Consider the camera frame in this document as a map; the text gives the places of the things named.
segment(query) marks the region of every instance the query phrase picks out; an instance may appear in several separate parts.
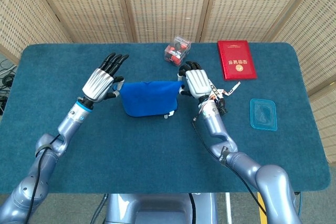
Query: red book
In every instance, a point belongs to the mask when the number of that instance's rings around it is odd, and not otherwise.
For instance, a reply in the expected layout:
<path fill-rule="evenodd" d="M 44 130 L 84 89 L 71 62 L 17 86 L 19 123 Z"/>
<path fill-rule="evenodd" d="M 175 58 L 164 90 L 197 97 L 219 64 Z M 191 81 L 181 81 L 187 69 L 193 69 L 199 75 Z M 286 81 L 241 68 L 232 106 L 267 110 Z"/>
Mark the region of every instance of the red book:
<path fill-rule="evenodd" d="M 218 52 L 225 80 L 257 78 L 246 40 L 219 40 Z"/>

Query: transparent blue tray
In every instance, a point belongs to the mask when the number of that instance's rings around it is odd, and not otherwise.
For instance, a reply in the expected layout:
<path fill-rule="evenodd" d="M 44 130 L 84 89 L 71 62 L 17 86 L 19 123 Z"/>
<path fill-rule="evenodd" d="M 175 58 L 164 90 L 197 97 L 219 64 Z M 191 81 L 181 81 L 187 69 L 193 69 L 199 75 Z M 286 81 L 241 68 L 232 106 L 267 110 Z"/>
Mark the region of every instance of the transparent blue tray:
<path fill-rule="evenodd" d="M 277 112 L 275 103 L 270 100 L 250 100 L 250 123 L 255 129 L 277 131 Z"/>

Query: table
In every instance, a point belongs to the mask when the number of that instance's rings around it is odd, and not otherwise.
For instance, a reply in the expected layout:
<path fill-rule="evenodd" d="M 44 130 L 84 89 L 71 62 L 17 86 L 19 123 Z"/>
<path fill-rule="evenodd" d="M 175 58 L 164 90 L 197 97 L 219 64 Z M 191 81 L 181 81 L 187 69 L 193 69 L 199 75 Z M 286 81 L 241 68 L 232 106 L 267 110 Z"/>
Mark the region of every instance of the table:
<path fill-rule="evenodd" d="M 35 143 L 57 126 L 82 95 L 81 88 L 110 52 L 129 54 L 118 71 L 126 82 L 176 80 L 178 68 L 163 60 L 167 44 L 41 44 L 22 55 L 0 124 L 0 193 L 10 193 L 34 161 Z M 226 98 L 224 124 L 240 151 L 261 165 L 277 164 L 295 191 L 322 190 L 330 182 L 319 133 L 295 50 L 286 43 L 249 43 L 258 74 Z M 216 43 L 194 43 L 187 60 L 199 62 L 217 88 L 224 81 Z M 252 98 L 273 100 L 278 131 L 254 129 Z M 227 168 L 203 148 L 190 121 L 197 100 L 178 97 L 178 110 L 132 118 L 121 100 L 95 105 L 72 139 L 49 182 L 51 193 L 186 193 L 245 191 Z M 197 127 L 207 144 L 202 119 Z"/>

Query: blue fabric bag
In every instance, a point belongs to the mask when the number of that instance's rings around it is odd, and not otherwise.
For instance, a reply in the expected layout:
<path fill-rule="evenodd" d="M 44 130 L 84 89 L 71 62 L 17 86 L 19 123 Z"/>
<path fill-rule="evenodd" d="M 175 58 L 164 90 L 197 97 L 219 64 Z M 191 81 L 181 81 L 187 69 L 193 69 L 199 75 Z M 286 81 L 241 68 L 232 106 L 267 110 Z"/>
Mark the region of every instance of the blue fabric bag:
<path fill-rule="evenodd" d="M 172 115 L 177 109 L 176 97 L 182 83 L 182 81 L 124 83 L 119 92 L 126 114 L 134 117 Z"/>

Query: clear plastic container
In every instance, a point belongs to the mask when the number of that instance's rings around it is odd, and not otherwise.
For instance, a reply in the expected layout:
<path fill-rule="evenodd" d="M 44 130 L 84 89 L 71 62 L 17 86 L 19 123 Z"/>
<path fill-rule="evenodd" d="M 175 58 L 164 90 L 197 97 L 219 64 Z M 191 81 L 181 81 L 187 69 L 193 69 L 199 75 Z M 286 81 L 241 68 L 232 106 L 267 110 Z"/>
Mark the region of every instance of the clear plastic container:
<path fill-rule="evenodd" d="M 176 36 L 174 40 L 166 47 L 164 51 L 164 59 L 176 66 L 181 65 L 183 59 L 187 56 L 191 42 Z"/>
<path fill-rule="evenodd" d="M 277 131 L 277 112 L 275 103 L 270 100 L 250 100 L 250 123 L 255 129 Z"/>

